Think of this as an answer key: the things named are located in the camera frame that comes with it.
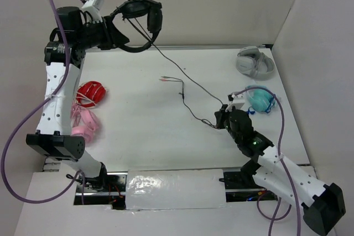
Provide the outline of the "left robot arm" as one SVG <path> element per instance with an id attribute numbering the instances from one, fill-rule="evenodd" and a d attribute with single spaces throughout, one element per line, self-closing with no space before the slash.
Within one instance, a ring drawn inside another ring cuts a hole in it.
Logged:
<path id="1" fill-rule="evenodd" d="M 46 63 L 46 95 L 41 119 L 35 133 L 27 134 L 26 144 L 39 154 L 80 171 L 96 191 L 109 185 L 105 165 L 86 150 L 83 136 L 72 134 L 72 105 L 79 86 L 86 50 L 121 48 L 129 42 L 113 24 L 117 11 L 94 17 L 84 23 L 85 11 L 78 7 L 56 10 L 59 17 L 44 49 Z"/>

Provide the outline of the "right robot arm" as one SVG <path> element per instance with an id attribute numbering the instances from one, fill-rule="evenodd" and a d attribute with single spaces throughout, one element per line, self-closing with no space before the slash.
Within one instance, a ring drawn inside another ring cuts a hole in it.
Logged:
<path id="1" fill-rule="evenodd" d="M 241 168 L 242 183 L 258 185 L 303 211 L 305 224 L 318 235 L 328 235 L 346 213 L 342 189 L 318 180 L 280 153 L 274 144 L 254 130 L 247 112 L 215 112 L 216 128 L 225 129 L 250 160 Z"/>

